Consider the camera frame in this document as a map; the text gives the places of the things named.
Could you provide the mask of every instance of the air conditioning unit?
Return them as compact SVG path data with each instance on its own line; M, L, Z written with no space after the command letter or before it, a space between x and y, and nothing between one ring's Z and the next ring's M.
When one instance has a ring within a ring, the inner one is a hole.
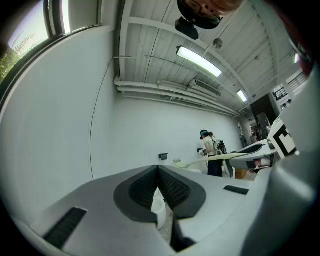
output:
M190 82L189 86L191 87L199 87L199 88L202 88L204 90L207 90L215 95L217 95L218 97L221 96L221 92L216 90L215 88L213 88L211 85L205 83L205 82L202 82L198 79L194 79Z

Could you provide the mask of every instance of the window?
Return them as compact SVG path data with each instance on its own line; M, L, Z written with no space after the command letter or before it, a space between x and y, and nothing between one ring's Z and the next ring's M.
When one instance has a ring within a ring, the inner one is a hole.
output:
M7 52L0 60L0 84L19 60L48 38L42 0L27 14L8 41Z

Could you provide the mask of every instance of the black pants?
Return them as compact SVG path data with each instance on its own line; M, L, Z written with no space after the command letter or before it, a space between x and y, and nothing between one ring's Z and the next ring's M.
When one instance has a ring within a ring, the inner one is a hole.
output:
M222 160L208 162L208 175L222 177Z

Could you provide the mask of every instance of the white ceiling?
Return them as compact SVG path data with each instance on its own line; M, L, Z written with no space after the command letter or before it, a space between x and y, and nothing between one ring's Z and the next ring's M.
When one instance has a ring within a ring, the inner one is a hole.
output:
M221 92L221 97L214 99L217 103L238 111L246 106L237 96L238 90L245 93L248 102L254 99L253 95L257 99L277 85L278 78L273 79L277 74L293 64L294 51L282 21L260 0L246 1L216 29L197 28L196 41L175 30L175 21L180 16L177 0L126 0L120 56L134 58L120 59L122 81L149 84L168 81L187 86L191 80L199 79ZM223 41L221 49L210 47L216 38ZM222 74L215 77L178 57L178 46L205 56ZM131 92L131 96L148 97L139 92Z

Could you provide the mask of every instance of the tree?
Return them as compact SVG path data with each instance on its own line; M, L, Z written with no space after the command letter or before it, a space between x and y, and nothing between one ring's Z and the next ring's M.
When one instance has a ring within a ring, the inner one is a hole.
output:
M14 49L12 49L22 33L23 32L17 35L11 47L8 46L8 49L4 54L4 57L0 60L0 84L6 78L10 70L17 64L17 62L42 42L41 40L39 40L33 43L31 46L29 46L27 50L25 50L26 46L28 46L28 41L35 36L35 34L31 34L27 36L22 42L20 42L17 46L15 46Z
M16 51L8 47L8 50L0 60L0 85L19 60L20 58Z

